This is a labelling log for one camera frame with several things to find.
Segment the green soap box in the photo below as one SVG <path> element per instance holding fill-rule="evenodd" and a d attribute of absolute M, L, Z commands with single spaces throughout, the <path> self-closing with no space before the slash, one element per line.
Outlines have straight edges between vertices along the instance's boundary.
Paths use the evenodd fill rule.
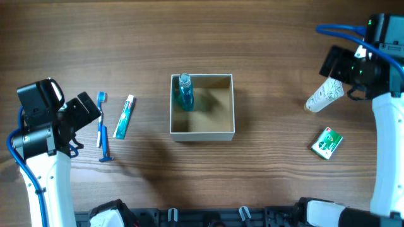
<path fill-rule="evenodd" d="M 343 137 L 339 133 L 327 127 L 311 146 L 311 151 L 320 158 L 328 160 L 342 141 Z"/>

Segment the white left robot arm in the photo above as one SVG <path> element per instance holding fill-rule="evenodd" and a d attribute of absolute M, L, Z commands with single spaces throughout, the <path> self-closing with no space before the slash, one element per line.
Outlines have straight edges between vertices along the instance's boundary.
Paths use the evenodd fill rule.
<path fill-rule="evenodd" d="M 76 133 L 100 116 L 82 92 L 66 101 L 56 80 L 17 89 L 18 127 L 6 140 L 27 188 L 32 226 L 76 226 L 71 194 L 71 160 L 83 145 Z"/>

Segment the blue mouthwash bottle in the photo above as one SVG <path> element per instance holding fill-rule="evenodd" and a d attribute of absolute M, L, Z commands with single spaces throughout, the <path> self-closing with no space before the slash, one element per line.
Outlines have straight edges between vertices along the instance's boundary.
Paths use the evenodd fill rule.
<path fill-rule="evenodd" d="M 182 73 L 179 76 L 179 91 L 183 109 L 185 111 L 193 111 L 194 95 L 193 83 L 190 75 Z"/>

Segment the white bamboo conditioner tube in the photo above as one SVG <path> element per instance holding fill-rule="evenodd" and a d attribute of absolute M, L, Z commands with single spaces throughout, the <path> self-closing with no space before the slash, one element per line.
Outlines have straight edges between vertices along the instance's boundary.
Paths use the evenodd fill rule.
<path fill-rule="evenodd" d="M 327 80 L 308 98 L 304 109 L 317 113 L 344 95 L 343 84 L 333 78 Z"/>

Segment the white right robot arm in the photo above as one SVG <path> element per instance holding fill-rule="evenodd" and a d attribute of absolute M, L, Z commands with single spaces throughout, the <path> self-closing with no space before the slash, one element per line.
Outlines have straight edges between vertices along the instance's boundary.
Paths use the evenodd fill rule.
<path fill-rule="evenodd" d="M 371 101 L 376 121 L 376 181 L 370 209 L 361 211 L 335 202 L 303 197 L 294 205 L 292 226 L 403 225 L 403 17 L 388 13 L 369 17 L 365 26 L 326 24 L 316 31 L 358 45 L 356 51 L 330 48 L 320 74 L 326 81 L 306 101 L 316 113 L 356 91 Z"/>

